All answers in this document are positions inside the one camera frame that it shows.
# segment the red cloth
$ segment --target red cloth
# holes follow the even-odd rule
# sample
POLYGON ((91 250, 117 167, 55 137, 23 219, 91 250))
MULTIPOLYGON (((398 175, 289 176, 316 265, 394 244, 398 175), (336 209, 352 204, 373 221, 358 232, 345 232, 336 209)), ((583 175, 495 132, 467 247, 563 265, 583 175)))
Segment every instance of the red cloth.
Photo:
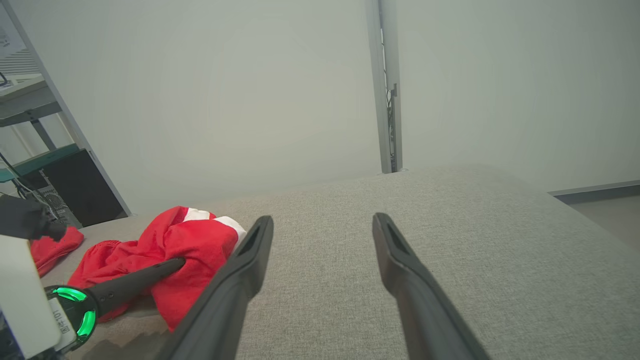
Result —
POLYGON ((43 236, 31 244, 31 257, 38 268, 38 275, 51 271, 56 266, 59 258, 76 250, 84 240, 84 235, 75 227, 68 227, 65 235, 60 241, 55 242, 48 236, 43 236))
MULTIPOLYGON (((196 302, 213 275, 225 264, 238 240, 233 227, 216 221, 188 220, 190 210, 178 206, 158 215, 138 241, 109 240, 90 248, 68 284, 89 288, 162 261, 185 258, 184 266, 150 289, 160 315, 173 331, 196 302)), ((102 316, 104 322, 122 314, 129 304, 102 316)))

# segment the gray fabric surface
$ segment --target gray fabric surface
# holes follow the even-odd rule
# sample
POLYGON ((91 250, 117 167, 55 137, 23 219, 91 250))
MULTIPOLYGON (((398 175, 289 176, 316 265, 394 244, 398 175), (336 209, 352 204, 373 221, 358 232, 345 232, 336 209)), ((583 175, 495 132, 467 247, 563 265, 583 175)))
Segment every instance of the gray fabric surface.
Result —
MULTIPOLYGON (((394 219, 494 359, 640 354, 640 254, 491 168, 438 167, 185 206, 247 229, 273 216, 267 274, 238 358, 406 357, 396 303, 377 268, 377 211, 394 219)), ((66 281, 90 245, 134 240, 151 218, 83 229, 85 243, 43 282, 66 281)), ((166 336, 152 305, 140 306, 99 325, 71 358, 149 358, 166 336)))

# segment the baseboard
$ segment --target baseboard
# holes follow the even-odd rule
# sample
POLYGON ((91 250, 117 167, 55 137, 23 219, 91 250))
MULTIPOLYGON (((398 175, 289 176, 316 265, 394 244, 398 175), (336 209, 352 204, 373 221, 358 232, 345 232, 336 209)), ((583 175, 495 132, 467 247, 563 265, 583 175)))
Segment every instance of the baseboard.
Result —
POLYGON ((550 192, 549 195, 554 196, 567 205, 639 196, 640 180, 602 186, 590 186, 588 188, 561 190, 558 192, 550 192))

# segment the cable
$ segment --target cable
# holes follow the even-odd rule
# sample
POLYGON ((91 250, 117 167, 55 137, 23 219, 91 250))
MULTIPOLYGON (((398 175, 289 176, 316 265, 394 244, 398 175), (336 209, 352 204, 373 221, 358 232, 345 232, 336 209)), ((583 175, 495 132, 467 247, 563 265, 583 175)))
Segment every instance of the cable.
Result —
POLYGON ((46 204, 49 206, 49 208, 51 209, 51 211, 53 211, 54 215, 56 215, 56 218, 59 220, 60 219, 60 214, 58 214, 58 211, 55 210, 53 208, 53 205, 47 200, 46 197, 44 197, 44 195, 42 195, 42 193, 40 192, 40 190, 38 190, 35 186, 33 186, 27 179, 25 179, 24 177, 20 176, 20 173, 18 173, 16 171, 16 169, 9 163, 9 161, 7 161, 7 159, 5 158, 4 155, 2 155, 2 152, 0 152, 0 158, 2 158, 2 161, 4 162, 4 164, 6 165, 6 167, 9 168, 9 171, 13 172, 13 174, 15 175, 15 180, 17 183, 19 183, 21 186, 29 189, 32 188, 33 191, 38 194, 38 196, 44 200, 46 202, 46 204), (23 180, 28 186, 25 186, 24 184, 21 183, 20 180, 23 180))

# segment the white label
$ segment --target white label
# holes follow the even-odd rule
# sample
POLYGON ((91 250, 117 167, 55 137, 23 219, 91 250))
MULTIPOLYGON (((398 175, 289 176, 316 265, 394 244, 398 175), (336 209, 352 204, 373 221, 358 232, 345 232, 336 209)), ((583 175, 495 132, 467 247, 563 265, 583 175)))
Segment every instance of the white label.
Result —
POLYGON ((66 347, 76 340, 76 331, 74 327, 71 326, 71 322, 69 318, 67 318, 67 314, 64 310, 62 310, 62 306, 60 305, 60 301, 58 299, 53 298, 49 299, 49 305, 51 306, 51 310, 53 310, 53 318, 56 319, 56 323, 58 323, 58 328, 62 333, 62 337, 60 338, 60 342, 53 347, 55 351, 60 351, 60 349, 66 347))

